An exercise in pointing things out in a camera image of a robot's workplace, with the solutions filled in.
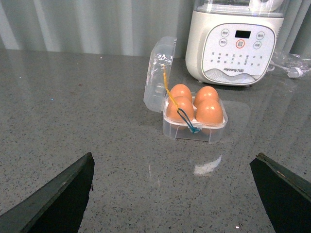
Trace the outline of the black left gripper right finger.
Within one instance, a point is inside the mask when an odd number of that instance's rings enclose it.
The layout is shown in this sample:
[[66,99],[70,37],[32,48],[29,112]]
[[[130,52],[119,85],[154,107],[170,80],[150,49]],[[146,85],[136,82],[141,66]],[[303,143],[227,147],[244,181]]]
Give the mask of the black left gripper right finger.
[[311,183],[263,153],[250,163],[269,220],[277,233],[311,231]]

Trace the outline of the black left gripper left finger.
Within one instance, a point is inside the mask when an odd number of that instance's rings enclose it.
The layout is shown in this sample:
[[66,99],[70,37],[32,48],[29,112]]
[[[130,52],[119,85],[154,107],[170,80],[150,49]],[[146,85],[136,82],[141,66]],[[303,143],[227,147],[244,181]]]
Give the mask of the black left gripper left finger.
[[0,216],[2,233],[76,233],[92,190],[88,152],[27,199]]

